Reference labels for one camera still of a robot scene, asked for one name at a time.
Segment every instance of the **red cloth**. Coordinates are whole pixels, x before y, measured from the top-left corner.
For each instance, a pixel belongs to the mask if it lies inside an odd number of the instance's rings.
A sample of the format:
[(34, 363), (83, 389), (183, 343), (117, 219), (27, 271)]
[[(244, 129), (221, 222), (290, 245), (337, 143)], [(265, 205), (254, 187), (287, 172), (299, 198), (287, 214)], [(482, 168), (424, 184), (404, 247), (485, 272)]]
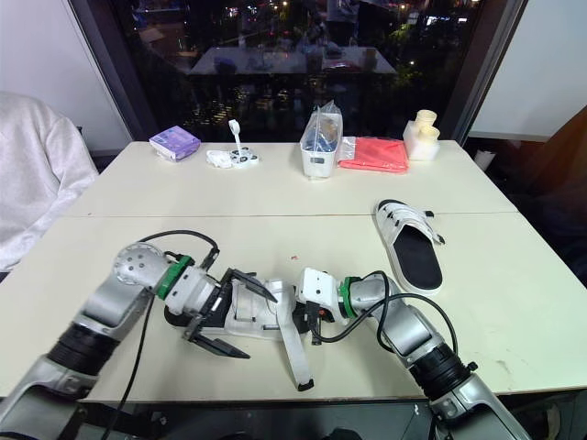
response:
[(356, 170), (400, 173), (407, 171), (407, 163), (403, 141), (357, 137), (355, 159), (341, 160), (338, 165)]

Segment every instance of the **black cable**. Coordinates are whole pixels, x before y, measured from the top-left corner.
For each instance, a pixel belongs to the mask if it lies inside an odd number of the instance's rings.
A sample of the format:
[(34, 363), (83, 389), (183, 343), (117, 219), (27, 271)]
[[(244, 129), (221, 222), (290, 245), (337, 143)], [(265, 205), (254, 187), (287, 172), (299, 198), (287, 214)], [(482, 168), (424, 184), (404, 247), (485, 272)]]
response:
[(434, 414), (431, 414), (430, 429), (428, 430), (428, 440), (435, 440), (437, 438), (437, 418)]
[[(179, 236), (179, 235), (198, 237), (198, 238), (204, 240), (206, 243), (208, 243), (212, 247), (212, 249), (210, 249), (210, 251), (208, 252), (208, 255), (202, 261), (202, 264), (200, 265), (200, 267), (204, 270), (210, 269), (210, 266), (212, 266), (212, 264), (216, 260), (216, 257), (218, 257), (218, 254), (220, 253), (220, 249), (218, 248), (218, 244), (212, 238), (210, 238), (209, 236), (206, 236), (204, 234), (201, 234), (199, 232), (192, 231), (189, 229), (174, 229), (171, 231), (163, 231), (163, 232), (159, 232), (157, 234), (152, 234), (150, 236), (145, 236), (144, 238), (141, 238), (139, 240), (139, 242), (147, 242), (147, 241), (153, 240), (155, 238), (166, 237), (166, 236)], [(169, 250), (164, 252), (164, 254), (169, 255), (176, 260), (179, 259), (179, 257), (180, 257), (178, 254), (170, 252)], [(132, 389), (132, 384), (134, 383), (135, 377), (137, 376), (138, 364), (140, 363), (140, 357), (143, 352), (143, 345), (145, 343), (145, 335), (147, 334), (147, 325), (149, 324), (150, 311), (153, 308), (154, 300), (155, 300), (155, 296), (151, 296), (149, 306), (147, 307), (147, 312), (145, 314), (145, 322), (143, 323), (143, 329), (140, 334), (140, 341), (138, 342), (138, 350), (137, 350), (137, 356), (135, 357), (135, 365), (132, 368), (132, 373), (130, 373), (130, 379), (128, 380), (127, 388), (125, 389), (125, 392), (122, 396), (122, 399), (120, 400), (120, 402), (118, 403), (118, 406), (116, 407), (116, 411), (115, 411), (114, 416), (112, 417), (112, 420), (110, 421), (110, 423), (106, 427), (106, 430), (104, 431), (104, 434), (102, 435), (102, 440), (106, 440), (110, 436), (110, 433), (112, 432), (112, 430), (114, 429), (114, 426), (116, 425), (116, 421), (118, 420), (118, 416), (120, 415), (120, 412), (122, 411), (122, 407), (127, 402), (128, 395), (130, 393), (130, 390)]]
[(120, 400), (120, 402), (118, 403), (118, 406), (116, 407), (116, 411), (115, 411), (114, 416), (112, 417), (112, 420), (110, 420), (110, 423), (108, 424), (108, 426), (106, 427), (106, 430), (102, 434), (101, 440), (107, 440), (107, 438), (110, 436), (110, 433), (112, 432), (112, 430), (114, 429), (114, 426), (116, 425), (116, 422), (118, 420), (118, 416), (120, 415), (120, 412), (122, 411), (122, 407), (125, 406), (125, 403), (127, 403), (127, 398), (128, 398), (128, 395), (130, 394), (130, 389), (132, 388), (132, 384), (134, 383), (135, 377), (137, 376), (138, 364), (140, 363), (140, 357), (142, 355), (143, 345), (145, 343), (145, 336), (147, 334), (147, 325), (149, 324), (150, 311), (153, 308), (154, 302), (155, 302), (155, 296), (153, 295), (150, 297), (149, 306), (147, 307), (147, 312), (145, 313), (145, 321), (143, 323), (143, 329), (140, 333), (140, 341), (138, 342), (138, 350), (137, 350), (137, 356), (135, 357), (135, 365), (132, 368), (132, 373), (130, 373), (130, 379), (128, 380), (127, 388), (125, 389), (125, 392), (122, 395), (122, 399)]
[(440, 316), (442, 316), (442, 319), (444, 319), (444, 322), (449, 328), (452, 351), (455, 353), (455, 355), (459, 355), (459, 343), (457, 342), (457, 332), (455, 331), (455, 327), (452, 325), (452, 322), (450, 321), (450, 318), (447, 315), (447, 313), (444, 310), (442, 310), (442, 307), (440, 307), (430, 298), (423, 295), (418, 295), (417, 293), (396, 293), (395, 295), (392, 295), (390, 298), (391, 300), (399, 300), (401, 298), (414, 298), (415, 300), (423, 301), (434, 307), (436, 311), (440, 314)]
[(360, 323), (362, 323), (365, 319), (367, 319), (369, 316), (371, 316), (371, 314), (373, 312), (375, 312), (379, 307), (381, 307), (383, 305), (384, 301), (385, 300), (380, 300), (380, 301), (376, 302), (369, 309), (367, 309), (364, 313), (362, 313), (357, 319), (355, 319), (340, 334), (338, 334), (336, 336), (332, 336), (332, 337), (322, 336), (311, 325), (309, 325), (310, 331), (312, 332), (312, 335), (314, 335), (316, 337), (316, 339), (318, 339), (321, 342), (328, 342), (328, 343), (338, 342), (338, 341), (344, 339), (345, 337), (347, 337), (350, 334), (350, 332), (352, 332), (355, 328), (357, 328), (359, 326)]
[(322, 336), (316, 331), (316, 329), (313, 326), (310, 325), (310, 331), (312, 332), (312, 335), (316, 339), (318, 339), (321, 342), (326, 342), (326, 343), (338, 342), (341, 339), (347, 337), (350, 334), (350, 332), (352, 332), (355, 328), (357, 328), (357, 326), (360, 323), (362, 323), (365, 319), (367, 319), (375, 310), (377, 310), (379, 307), (383, 306), (382, 319), (380, 320), (379, 325), (377, 326), (377, 342), (379, 342), (379, 344), (387, 351), (394, 353), (393, 350), (390, 347), (388, 347), (387, 345), (385, 345), (382, 341), (382, 330), (383, 330), (383, 325), (385, 323), (385, 317), (387, 316), (387, 303), (389, 301), (399, 300), (401, 298), (413, 298), (413, 299), (424, 301), (425, 303), (430, 304), (432, 307), (434, 307), (437, 310), (437, 312), (440, 314), (440, 316), (442, 316), (442, 319), (444, 319), (444, 322), (447, 324), (447, 327), (449, 328), (450, 339), (451, 339), (451, 343), (452, 343), (452, 351), (455, 353), (455, 355), (457, 355), (457, 356), (459, 355), (459, 343), (457, 341), (457, 332), (455, 331), (455, 328), (452, 325), (452, 322), (450, 321), (449, 316), (446, 314), (446, 312), (444, 310), (442, 310), (442, 308), (438, 304), (436, 304), (434, 301), (430, 300), (426, 296), (419, 295), (417, 293), (395, 293), (395, 294), (391, 295), (390, 289), (389, 289), (389, 280), (387, 279), (387, 275), (385, 275), (385, 273), (382, 272), (381, 270), (376, 270), (376, 271), (370, 273), (369, 275), (367, 275), (366, 277), (364, 277), (363, 280), (366, 279), (367, 277), (370, 277), (371, 275), (382, 275), (383, 283), (385, 284), (385, 297), (382, 300), (376, 302), (365, 313), (361, 314), (351, 325), (349, 325), (349, 327), (347, 327), (343, 332), (341, 332), (340, 334), (338, 334), (336, 336), (332, 336), (332, 337)]
[(196, 231), (191, 231), (190, 229), (174, 229), (172, 231), (163, 231), (157, 234), (153, 234), (151, 236), (146, 236), (141, 238), (139, 241), (151, 241), (155, 238), (159, 237), (166, 237), (166, 236), (194, 236), (203, 239), (206, 243), (208, 243), (212, 248), (218, 249), (218, 245), (216, 242), (210, 238), (209, 236), (205, 236)]
[(171, 252), (170, 250), (166, 250), (165, 252), (163, 252), (163, 255), (166, 255), (168, 257), (173, 257), (173, 259), (175, 261), (179, 261), (180, 260), (180, 255), (176, 254), (175, 252)]
[(385, 272), (383, 272), (382, 270), (377, 270), (377, 271), (373, 272), (371, 275), (376, 275), (376, 274), (379, 274), (382, 276), (383, 284), (385, 285), (385, 296), (383, 297), (383, 299), (384, 299), (383, 312), (382, 312), (382, 317), (379, 320), (379, 324), (377, 325), (377, 342), (384, 350), (389, 351), (390, 353), (395, 353), (392, 348), (390, 348), (387, 344), (385, 344), (383, 342), (383, 338), (382, 338), (383, 325), (385, 324), (385, 318), (387, 317), (387, 308), (389, 306), (390, 298), (392, 297), (391, 292), (389, 290), (389, 279), (387, 278), (387, 275), (385, 274)]
[(144, 238), (141, 238), (139, 240), (139, 242), (146, 242), (146, 241), (153, 240), (155, 238), (166, 237), (166, 236), (194, 236), (194, 237), (198, 237), (198, 238), (204, 240), (206, 243), (208, 243), (212, 248), (208, 252), (208, 255), (206, 255), (205, 258), (202, 260), (202, 264), (200, 264), (200, 268), (202, 268), (204, 270), (210, 269), (210, 267), (216, 261), (218, 254), (220, 253), (220, 249), (218, 248), (218, 244), (212, 238), (210, 238), (209, 236), (206, 236), (200, 232), (192, 231), (190, 229), (173, 229), (172, 231), (159, 232), (159, 233), (153, 234), (151, 236), (145, 236)]

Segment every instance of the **glass window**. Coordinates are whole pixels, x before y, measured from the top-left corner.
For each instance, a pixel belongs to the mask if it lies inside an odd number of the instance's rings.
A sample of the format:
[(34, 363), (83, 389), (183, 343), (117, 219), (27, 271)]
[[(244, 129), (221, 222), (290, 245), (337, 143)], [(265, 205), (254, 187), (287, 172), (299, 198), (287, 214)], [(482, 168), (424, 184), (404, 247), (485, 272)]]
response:
[(299, 140), (334, 99), (347, 135), (399, 138), (448, 104), (479, 18), (473, 0), (112, 2), (160, 129), (207, 141)]

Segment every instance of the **white slipper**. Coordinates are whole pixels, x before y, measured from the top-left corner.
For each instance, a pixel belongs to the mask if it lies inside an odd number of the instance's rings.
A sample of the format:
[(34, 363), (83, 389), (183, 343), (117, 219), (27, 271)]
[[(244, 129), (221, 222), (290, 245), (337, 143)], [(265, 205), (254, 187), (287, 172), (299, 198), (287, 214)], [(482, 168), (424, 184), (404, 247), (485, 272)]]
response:
[(444, 244), (426, 218), (434, 216), (396, 200), (375, 208), (375, 220), (397, 282), (406, 292), (433, 295), (442, 287), (442, 272), (433, 244)]

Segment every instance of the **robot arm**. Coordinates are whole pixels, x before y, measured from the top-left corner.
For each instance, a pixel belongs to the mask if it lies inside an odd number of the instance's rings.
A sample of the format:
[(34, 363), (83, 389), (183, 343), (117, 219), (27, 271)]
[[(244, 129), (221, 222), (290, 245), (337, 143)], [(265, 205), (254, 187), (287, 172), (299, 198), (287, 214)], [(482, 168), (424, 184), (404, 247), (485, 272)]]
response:
[[(386, 284), (392, 291), (386, 292)], [(432, 413), (439, 420), (439, 438), (531, 440), (473, 373), (477, 366), (462, 364), (426, 317), (405, 304), (393, 280), (386, 283), (382, 275), (372, 274), (364, 279), (346, 278), (338, 286), (325, 272), (306, 269), (300, 285), (299, 299), (306, 304), (314, 332), (320, 310), (328, 311), (342, 324), (366, 311), (378, 323), (383, 322), (382, 333), (390, 348), (430, 400)], [(391, 295), (399, 298), (389, 299)], [(384, 317), (383, 302), (388, 302)]]
[(124, 248), (113, 271), (75, 315), (51, 351), (41, 356), (0, 403), (0, 438), (53, 440), (74, 438), (83, 422), (77, 401), (86, 397), (98, 373), (128, 335), (153, 296), (166, 303), (166, 315), (186, 320), (183, 338), (221, 356), (249, 355), (201, 335), (206, 320), (229, 299), (232, 281), (268, 301), (273, 295), (257, 280), (229, 269), (222, 281), (206, 271), (218, 249), (200, 267), (187, 256), (175, 261), (148, 243)]

